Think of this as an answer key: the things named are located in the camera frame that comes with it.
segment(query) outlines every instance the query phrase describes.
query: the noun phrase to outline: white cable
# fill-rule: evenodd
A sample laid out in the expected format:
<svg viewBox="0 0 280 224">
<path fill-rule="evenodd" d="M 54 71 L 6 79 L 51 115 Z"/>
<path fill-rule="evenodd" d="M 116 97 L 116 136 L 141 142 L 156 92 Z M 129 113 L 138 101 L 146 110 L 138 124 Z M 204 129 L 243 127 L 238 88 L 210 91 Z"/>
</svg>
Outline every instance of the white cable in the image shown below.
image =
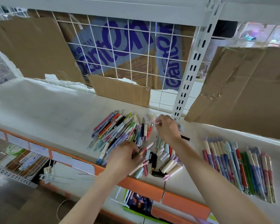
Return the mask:
<svg viewBox="0 0 280 224">
<path fill-rule="evenodd" d="M 66 201 L 68 201 L 68 200 L 70 200 L 70 199 L 66 199 L 66 200 L 64 200 L 63 202 L 61 202 L 61 204 L 60 204 L 60 205 L 58 206 L 58 208 L 57 208 L 57 211 L 56 211 L 56 218 L 58 219 L 59 222 L 61 222 L 61 220 L 60 220 L 60 218 L 59 218 L 59 216 L 58 216 L 59 208 L 61 207 L 61 205 L 62 205 L 64 202 L 66 202 Z"/>
</svg>

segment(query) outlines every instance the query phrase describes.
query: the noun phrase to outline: torn cardboard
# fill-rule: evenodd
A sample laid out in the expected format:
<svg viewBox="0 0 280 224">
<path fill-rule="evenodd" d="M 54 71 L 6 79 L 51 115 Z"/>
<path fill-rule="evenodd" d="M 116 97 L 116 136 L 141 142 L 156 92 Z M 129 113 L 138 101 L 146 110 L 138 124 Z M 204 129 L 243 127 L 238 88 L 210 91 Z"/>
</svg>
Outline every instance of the torn cardboard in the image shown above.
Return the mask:
<svg viewBox="0 0 280 224">
<path fill-rule="evenodd" d="M 148 107 L 150 88 L 100 75 L 88 75 L 98 96 Z"/>
<path fill-rule="evenodd" d="M 280 48 L 218 48 L 185 120 L 280 139 Z"/>
<path fill-rule="evenodd" d="M 53 18 L 52 12 L 50 11 L 38 10 L 38 14 L 40 17 Z M 30 10 L 29 15 L 31 17 L 38 17 L 34 10 Z M 132 80 L 139 85 L 147 85 L 152 89 L 160 90 L 163 88 L 164 90 L 173 89 L 178 91 L 187 64 L 187 62 L 181 62 L 180 60 L 187 61 L 193 38 L 173 36 L 171 52 L 169 54 L 171 42 L 170 34 L 172 34 L 173 24 L 157 23 L 156 26 L 154 22 L 151 22 L 150 25 L 147 21 L 130 20 L 130 29 L 147 32 L 130 31 L 128 34 L 127 30 L 123 30 L 123 28 L 128 28 L 126 19 L 109 18 L 109 25 L 118 28 L 111 29 L 109 33 L 106 27 L 92 26 L 91 30 L 87 25 L 74 24 L 74 28 L 69 14 L 54 12 L 54 15 L 57 20 L 67 22 L 58 22 L 67 42 L 75 44 L 79 44 L 80 42 L 82 45 L 92 46 L 82 46 L 82 50 L 80 46 L 68 44 L 73 56 L 78 60 L 77 63 L 83 75 L 103 75 L 104 72 L 104 75 L 107 77 L 119 79 L 132 78 Z M 72 21 L 75 23 L 89 23 L 87 15 L 72 14 L 72 16 Z M 89 20 L 93 25 L 108 25 L 106 17 L 89 16 Z M 174 34 L 194 36 L 195 29 L 194 26 L 175 25 Z M 167 33 L 167 35 L 154 34 L 153 32 L 156 31 Z M 110 35 L 113 43 L 112 46 L 109 41 Z M 96 48 L 94 48 L 95 43 L 98 47 L 99 54 L 97 54 Z M 148 46 L 150 56 L 168 57 L 169 54 L 169 57 L 174 60 L 169 60 L 167 67 L 165 59 L 156 57 L 148 58 L 148 56 L 145 56 L 148 55 Z M 115 63 L 113 60 L 112 48 L 114 50 Z M 130 50 L 135 54 L 131 54 L 130 56 L 128 53 Z M 106 67 L 101 68 L 99 66 L 100 63 Z M 155 75 L 166 76 L 171 79 L 156 77 Z"/>
<path fill-rule="evenodd" d="M 51 18 L 18 18 L 0 21 L 0 51 L 20 69 L 24 77 L 85 80 L 63 36 Z"/>
</svg>

